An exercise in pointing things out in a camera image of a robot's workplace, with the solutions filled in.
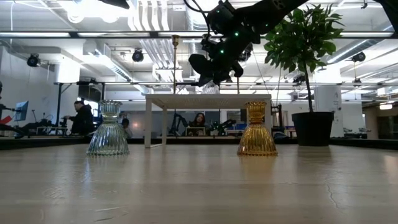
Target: amber glass vase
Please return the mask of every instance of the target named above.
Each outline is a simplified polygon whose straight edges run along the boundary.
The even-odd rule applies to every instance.
[[[99,102],[103,123],[94,133],[87,155],[114,156],[129,154],[126,135],[123,128],[118,124],[121,105],[121,102],[112,100],[101,100]]]
[[[246,103],[250,124],[244,130],[239,143],[240,156],[277,156],[275,143],[264,122],[266,102],[252,101]]]

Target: white table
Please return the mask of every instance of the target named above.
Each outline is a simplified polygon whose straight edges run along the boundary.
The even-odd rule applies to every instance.
[[[146,148],[166,144],[167,141],[167,110],[171,109],[245,109],[245,104],[250,101],[266,102],[265,125],[271,133],[271,95],[247,95],[247,94],[197,94],[197,95],[173,95],[173,94],[150,94],[146,95],[145,113],[145,138]],[[152,104],[163,109],[162,119],[162,144],[151,145],[152,131]]]

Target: potted plant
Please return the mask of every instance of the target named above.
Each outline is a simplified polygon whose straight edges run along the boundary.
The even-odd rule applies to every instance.
[[[340,37],[343,29],[336,29],[333,25],[341,24],[341,16],[331,13],[331,5],[326,9],[313,5],[313,8],[307,6],[307,10],[295,9],[287,19],[266,35],[268,43],[264,48],[268,53],[265,63],[271,62],[276,68],[289,69],[289,72],[298,69],[305,74],[309,113],[292,115],[298,143],[302,146],[327,146],[333,113],[313,111],[308,70],[312,73],[317,67],[326,66],[320,59],[336,51],[331,40]]]

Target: black plant pot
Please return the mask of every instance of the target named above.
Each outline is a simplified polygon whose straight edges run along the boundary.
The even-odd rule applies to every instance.
[[[328,146],[332,112],[313,112],[292,114],[298,144],[301,146]]]

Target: plant stem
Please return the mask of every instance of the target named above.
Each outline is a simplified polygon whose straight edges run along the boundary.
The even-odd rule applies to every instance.
[[[305,63],[305,61],[303,61],[303,66],[304,66],[304,74],[305,74],[305,84],[307,86],[307,92],[308,92],[308,105],[310,107],[310,113],[313,113],[312,99],[311,99],[311,88],[310,88],[310,79],[308,78],[307,64]]]

